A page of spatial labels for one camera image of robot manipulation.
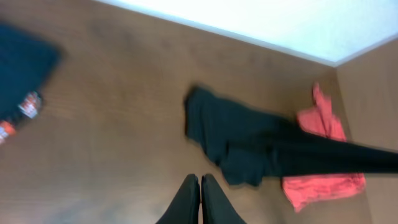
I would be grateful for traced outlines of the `black t-shirt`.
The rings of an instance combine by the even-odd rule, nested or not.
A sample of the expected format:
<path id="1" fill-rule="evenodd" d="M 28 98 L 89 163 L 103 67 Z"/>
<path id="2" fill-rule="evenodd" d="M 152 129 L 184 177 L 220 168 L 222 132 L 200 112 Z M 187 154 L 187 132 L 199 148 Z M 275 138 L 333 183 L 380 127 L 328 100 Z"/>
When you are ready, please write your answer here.
<path id="1" fill-rule="evenodd" d="M 217 97 L 199 86 L 185 102 L 187 138 L 197 142 L 230 185 L 264 177 L 397 173 L 397 153 L 306 133 L 274 114 Z"/>

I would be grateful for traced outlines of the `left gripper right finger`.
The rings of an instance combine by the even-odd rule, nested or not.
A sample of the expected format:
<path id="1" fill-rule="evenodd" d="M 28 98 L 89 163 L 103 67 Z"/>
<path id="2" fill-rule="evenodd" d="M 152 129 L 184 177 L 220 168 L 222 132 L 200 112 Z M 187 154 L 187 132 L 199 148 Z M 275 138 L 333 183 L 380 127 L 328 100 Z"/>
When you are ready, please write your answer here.
<path id="1" fill-rule="evenodd" d="M 201 178 L 201 204 L 204 224 L 246 224 L 211 174 Z"/>

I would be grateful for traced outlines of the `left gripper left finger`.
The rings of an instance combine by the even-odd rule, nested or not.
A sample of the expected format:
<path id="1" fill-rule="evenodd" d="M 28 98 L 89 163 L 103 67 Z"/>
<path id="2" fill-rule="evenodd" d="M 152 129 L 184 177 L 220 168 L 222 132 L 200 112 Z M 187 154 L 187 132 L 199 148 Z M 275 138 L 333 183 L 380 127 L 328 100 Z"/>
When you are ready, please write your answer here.
<path id="1" fill-rule="evenodd" d="M 188 174 L 156 224 L 197 224 L 199 206 L 198 177 L 195 174 Z"/>

